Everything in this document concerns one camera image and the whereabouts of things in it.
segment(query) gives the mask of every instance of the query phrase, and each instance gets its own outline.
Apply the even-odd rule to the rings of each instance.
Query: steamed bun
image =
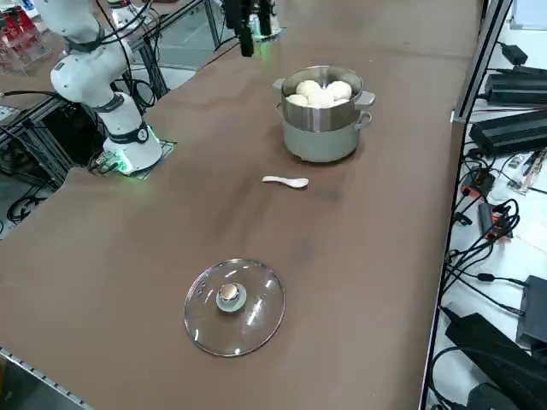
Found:
[[[334,103],[332,94],[326,90],[319,89],[313,92],[308,98],[308,107],[312,108],[329,108]]]
[[[308,105],[308,98],[306,98],[305,96],[300,96],[298,94],[292,94],[291,96],[288,96],[287,101],[301,107],[306,107]]]
[[[309,99],[314,92],[320,91],[321,86],[312,79],[306,79],[297,86],[297,94],[305,96]]]
[[[334,101],[351,98],[351,85],[343,81],[333,81],[326,87],[326,90],[331,93]]]

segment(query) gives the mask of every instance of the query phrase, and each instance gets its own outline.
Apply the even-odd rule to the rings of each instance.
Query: glass lid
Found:
[[[231,259],[210,267],[193,283],[185,302],[185,326],[200,349],[240,356],[267,342],[284,312],[279,277],[259,262]]]

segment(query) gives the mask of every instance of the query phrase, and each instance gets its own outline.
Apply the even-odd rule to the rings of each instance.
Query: stainless steel pot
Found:
[[[280,104],[278,111],[283,116]],[[332,162],[340,160],[356,150],[359,144],[360,130],[372,121],[372,115],[369,112],[357,113],[357,119],[349,125],[338,130],[324,132],[304,131],[283,119],[285,146],[292,154],[305,161]]]
[[[287,101],[295,94],[298,84],[306,79],[318,82],[323,88],[333,81],[345,81],[351,86],[351,99],[331,108],[301,107]],[[288,79],[279,79],[274,87],[281,90],[283,118],[290,125],[307,132],[335,131],[356,122],[358,109],[372,104],[374,94],[363,91],[362,78],[351,70],[334,66],[308,67]]]

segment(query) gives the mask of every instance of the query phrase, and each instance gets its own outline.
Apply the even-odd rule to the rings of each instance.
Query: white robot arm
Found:
[[[87,105],[101,118],[109,130],[103,148],[116,156],[121,173],[156,164],[162,157],[160,142],[144,123],[133,99],[110,88],[127,70],[123,49],[132,59],[129,44],[105,32],[87,0],[34,3],[45,25],[63,36],[70,47],[68,56],[51,71],[56,91],[69,101]]]

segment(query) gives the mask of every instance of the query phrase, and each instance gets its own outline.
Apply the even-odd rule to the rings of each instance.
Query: brown table surface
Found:
[[[178,142],[150,179],[73,170],[0,245],[0,345],[94,408],[417,408],[479,5],[280,6],[278,43],[230,51],[146,115]],[[314,64],[378,96],[358,151],[331,166],[289,155],[273,109],[272,81]],[[287,308],[263,348],[215,358],[186,335],[184,299],[235,257],[275,270]]]

